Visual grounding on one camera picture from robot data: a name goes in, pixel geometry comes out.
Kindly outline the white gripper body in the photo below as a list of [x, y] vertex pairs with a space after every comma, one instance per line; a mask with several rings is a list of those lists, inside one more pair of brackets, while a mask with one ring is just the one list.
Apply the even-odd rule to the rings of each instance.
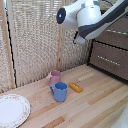
[[74, 36], [73, 43], [74, 44], [76, 44], [76, 43], [84, 44], [85, 41], [86, 40], [79, 35], [78, 31], [76, 31], [75, 36]]

